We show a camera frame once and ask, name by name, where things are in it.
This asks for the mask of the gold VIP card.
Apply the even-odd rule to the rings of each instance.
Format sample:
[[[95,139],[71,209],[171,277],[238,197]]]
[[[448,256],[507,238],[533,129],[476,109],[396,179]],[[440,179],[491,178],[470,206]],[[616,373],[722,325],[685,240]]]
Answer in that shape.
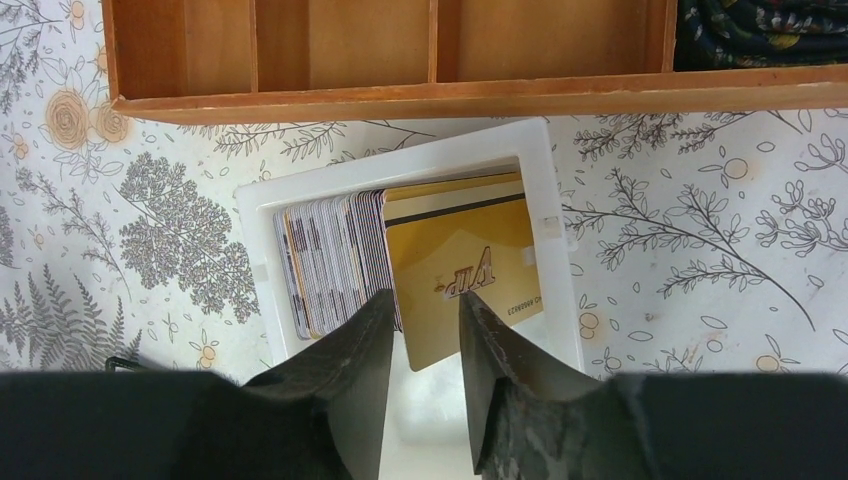
[[[531,219],[521,195],[392,220],[386,245],[413,371],[458,352],[464,293],[475,293],[508,325],[543,310]]]

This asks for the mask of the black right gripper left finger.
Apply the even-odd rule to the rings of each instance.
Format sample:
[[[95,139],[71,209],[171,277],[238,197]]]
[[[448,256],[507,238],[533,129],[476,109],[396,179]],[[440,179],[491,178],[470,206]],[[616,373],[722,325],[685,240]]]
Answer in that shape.
[[[1,378],[5,479],[374,479],[394,341],[383,289],[243,385],[198,371]]]

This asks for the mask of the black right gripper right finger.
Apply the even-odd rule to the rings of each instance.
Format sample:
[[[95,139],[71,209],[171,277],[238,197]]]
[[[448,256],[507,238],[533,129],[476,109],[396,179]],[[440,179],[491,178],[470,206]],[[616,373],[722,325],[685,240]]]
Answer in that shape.
[[[596,380],[459,303],[474,472],[484,479],[843,479],[847,380],[825,373]]]

